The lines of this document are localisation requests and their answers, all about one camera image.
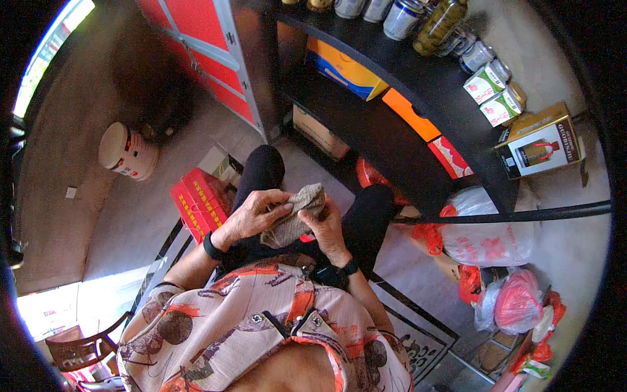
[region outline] wall outlet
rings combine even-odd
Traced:
[[[73,199],[76,196],[76,188],[72,187],[72,186],[68,186],[68,190],[65,191],[65,198],[66,199]]]

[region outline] patterned shirt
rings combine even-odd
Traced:
[[[117,361],[130,392],[224,391],[289,342],[325,348],[336,392],[413,390],[401,342],[353,296],[270,262],[205,289],[161,283],[122,335]]]

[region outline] bucket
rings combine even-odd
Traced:
[[[114,122],[100,139],[98,161],[111,171],[136,181],[150,177],[159,160],[159,148],[121,122]]]

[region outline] red box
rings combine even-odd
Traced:
[[[442,136],[429,143],[429,149],[438,158],[452,179],[474,174],[460,153],[446,137]]]
[[[184,175],[170,194],[196,244],[222,226],[231,211],[220,181],[198,168]]]

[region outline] black pants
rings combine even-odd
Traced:
[[[279,151],[272,146],[255,149],[244,166],[233,209],[235,211],[252,191],[277,189],[283,182],[285,165]],[[346,248],[353,260],[367,277],[374,268],[387,226],[394,218],[396,208],[392,189],[383,185],[372,185],[357,193],[349,211],[342,218],[342,234]],[[224,266],[228,273],[242,265],[261,258],[286,253],[303,253],[316,261],[317,266],[329,265],[329,259],[320,251],[317,241],[304,243],[300,240],[281,249],[272,249],[260,243],[260,235],[245,238],[236,243],[245,249],[245,257],[237,264]]]

